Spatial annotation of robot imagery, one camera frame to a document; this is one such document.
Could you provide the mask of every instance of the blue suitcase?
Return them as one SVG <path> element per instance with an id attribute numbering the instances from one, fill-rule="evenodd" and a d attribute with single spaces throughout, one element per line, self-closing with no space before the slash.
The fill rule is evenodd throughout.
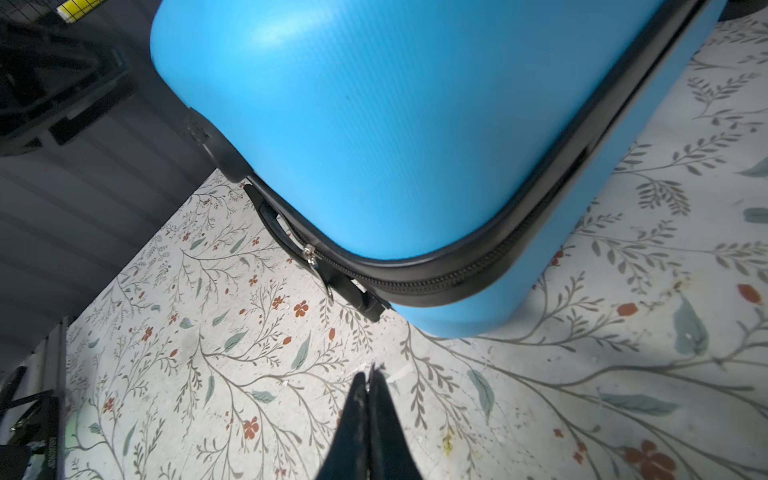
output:
<path id="1" fill-rule="evenodd" d="M 511 317 L 725 3 L 164 0 L 151 53 L 329 296 L 460 337 Z"/>

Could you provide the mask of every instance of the zipper pull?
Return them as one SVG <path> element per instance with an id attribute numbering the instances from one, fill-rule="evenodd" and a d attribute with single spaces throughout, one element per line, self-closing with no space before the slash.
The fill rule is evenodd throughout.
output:
<path id="1" fill-rule="evenodd" d="M 310 265 L 312 273 L 314 273 L 315 276 L 323 284 L 323 288 L 326 289 L 326 299 L 328 300 L 328 306 L 333 306 L 333 291 L 331 291 L 328 283 L 323 278 L 323 276 L 320 275 L 320 272 L 317 269 L 317 255 L 315 254 L 315 246 L 309 244 L 305 245 L 302 251 L 302 257 L 304 257 L 304 260 L 306 260 L 306 262 Z"/>

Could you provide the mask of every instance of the black handle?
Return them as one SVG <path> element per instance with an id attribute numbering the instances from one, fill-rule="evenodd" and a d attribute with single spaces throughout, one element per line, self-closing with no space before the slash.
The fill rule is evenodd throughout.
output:
<path id="1" fill-rule="evenodd" d="M 288 234 L 280 226 L 280 223 L 278 223 L 277 211 L 266 201 L 261 192 L 259 192 L 252 184 L 244 185 L 243 190 L 245 190 L 250 201 L 253 202 L 253 206 L 256 208 L 256 213 L 259 215 L 261 223 L 264 224 L 264 228 L 270 233 L 275 242 L 277 242 L 277 244 L 280 245 L 291 258 L 298 262 L 299 265 L 307 270 L 312 270 L 310 264 L 304 259 L 302 250 L 290 239 L 290 237 L 288 237 Z M 317 259 L 317 264 L 314 270 L 320 275 L 321 280 L 326 285 L 338 292 L 347 303 L 354 307 L 365 318 L 372 322 L 379 321 L 385 307 L 372 293 L 360 290 L 347 275 L 339 272 L 322 259 Z"/>

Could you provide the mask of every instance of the gray wall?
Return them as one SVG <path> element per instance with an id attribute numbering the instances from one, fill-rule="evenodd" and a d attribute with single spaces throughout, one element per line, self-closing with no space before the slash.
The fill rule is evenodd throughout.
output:
<path id="1" fill-rule="evenodd" d="M 159 4 L 107 0 L 70 27 L 123 48 L 131 98 L 65 147 L 0 157 L 0 377 L 77 316 L 214 169 L 152 67 Z"/>

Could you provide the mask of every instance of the yellow label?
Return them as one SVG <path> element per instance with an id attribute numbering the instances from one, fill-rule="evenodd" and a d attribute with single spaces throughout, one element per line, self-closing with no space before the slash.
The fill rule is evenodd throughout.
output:
<path id="1" fill-rule="evenodd" d="M 58 16 L 67 23 L 75 23 L 104 0 L 67 0 L 56 8 Z"/>

